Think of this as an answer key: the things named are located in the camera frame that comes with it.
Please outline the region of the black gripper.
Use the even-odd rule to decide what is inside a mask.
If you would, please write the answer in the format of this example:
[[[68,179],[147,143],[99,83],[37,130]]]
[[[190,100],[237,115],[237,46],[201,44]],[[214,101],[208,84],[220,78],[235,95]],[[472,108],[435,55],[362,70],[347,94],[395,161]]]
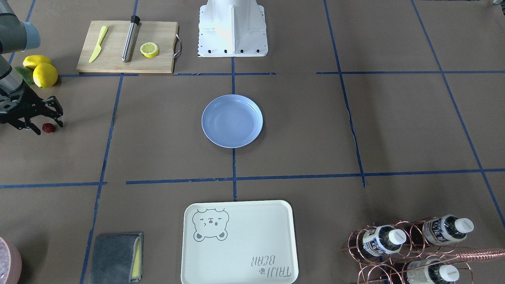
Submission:
[[[23,93],[17,99],[1,90],[1,124],[10,124],[18,130],[31,129],[36,135],[41,135],[38,126],[31,122],[36,116],[54,119],[59,127],[64,127],[61,120],[63,109],[55,96],[40,98],[32,89],[22,89]]]

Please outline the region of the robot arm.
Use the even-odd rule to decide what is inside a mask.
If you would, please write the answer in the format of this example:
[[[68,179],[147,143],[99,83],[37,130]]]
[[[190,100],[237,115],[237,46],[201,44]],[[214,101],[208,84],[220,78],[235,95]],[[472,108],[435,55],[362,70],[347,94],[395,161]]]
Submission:
[[[11,9],[1,9],[1,54],[24,51],[40,45],[37,29],[23,22]],[[45,116],[63,127],[63,109],[54,96],[42,99],[22,79],[18,72],[1,57],[1,124],[10,124],[18,130],[31,129],[37,135],[41,130],[31,122],[36,116]]]

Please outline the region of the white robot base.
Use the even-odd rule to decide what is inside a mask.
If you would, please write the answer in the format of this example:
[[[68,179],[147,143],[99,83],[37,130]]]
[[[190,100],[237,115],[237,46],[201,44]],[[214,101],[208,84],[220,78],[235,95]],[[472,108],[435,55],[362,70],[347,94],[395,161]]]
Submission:
[[[200,6],[197,55],[267,56],[265,9],[256,0],[208,0]]]

